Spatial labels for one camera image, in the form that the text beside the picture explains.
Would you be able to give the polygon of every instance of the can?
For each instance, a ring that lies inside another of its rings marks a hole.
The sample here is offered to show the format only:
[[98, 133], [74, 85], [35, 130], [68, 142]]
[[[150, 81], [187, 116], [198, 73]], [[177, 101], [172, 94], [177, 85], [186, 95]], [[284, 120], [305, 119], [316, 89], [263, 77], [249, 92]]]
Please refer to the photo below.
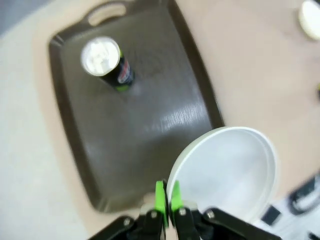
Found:
[[88, 74], [100, 77], [118, 91], [127, 90], [135, 78], [118, 44], [108, 36], [87, 42], [82, 49], [81, 64]]

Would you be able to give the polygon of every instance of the robotic arm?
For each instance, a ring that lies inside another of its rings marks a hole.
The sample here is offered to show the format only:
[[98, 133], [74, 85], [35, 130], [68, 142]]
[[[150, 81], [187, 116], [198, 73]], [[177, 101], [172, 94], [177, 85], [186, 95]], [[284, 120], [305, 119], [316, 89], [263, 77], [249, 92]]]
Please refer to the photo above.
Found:
[[143, 205], [136, 220], [121, 216], [89, 240], [165, 240], [169, 218], [179, 240], [281, 240], [218, 208], [200, 213], [196, 203], [182, 201], [178, 182], [168, 204], [166, 187], [156, 183], [155, 204]]

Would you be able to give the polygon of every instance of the gray floor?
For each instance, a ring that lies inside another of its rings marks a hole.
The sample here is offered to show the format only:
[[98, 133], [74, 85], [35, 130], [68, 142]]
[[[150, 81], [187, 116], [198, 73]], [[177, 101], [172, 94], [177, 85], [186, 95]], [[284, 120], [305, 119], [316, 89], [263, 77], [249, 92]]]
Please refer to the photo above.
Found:
[[0, 35], [51, 0], [0, 0]]

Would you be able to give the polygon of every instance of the can label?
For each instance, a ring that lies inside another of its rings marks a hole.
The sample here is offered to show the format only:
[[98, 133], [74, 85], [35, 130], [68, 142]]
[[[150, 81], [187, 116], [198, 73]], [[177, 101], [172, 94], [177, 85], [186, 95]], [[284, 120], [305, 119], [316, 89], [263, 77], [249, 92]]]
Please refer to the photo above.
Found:
[[120, 84], [128, 84], [133, 81], [133, 72], [129, 65], [128, 60], [124, 59], [123, 63], [119, 63], [121, 65], [121, 71], [117, 78], [118, 83]]

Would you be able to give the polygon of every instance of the beige table surface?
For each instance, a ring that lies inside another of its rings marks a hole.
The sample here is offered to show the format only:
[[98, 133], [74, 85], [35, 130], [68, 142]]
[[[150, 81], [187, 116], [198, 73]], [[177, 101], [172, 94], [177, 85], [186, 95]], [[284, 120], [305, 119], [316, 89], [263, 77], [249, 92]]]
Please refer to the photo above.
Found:
[[[38, 21], [33, 38], [38, 101], [72, 201], [89, 234], [117, 214], [95, 212], [81, 184], [59, 116], [47, 44], [101, 0], [77, 1]], [[279, 157], [276, 197], [320, 169], [320, 43], [297, 23], [300, 0], [178, 0], [227, 126], [265, 133]], [[137, 210], [129, 211], [137, 215]]]

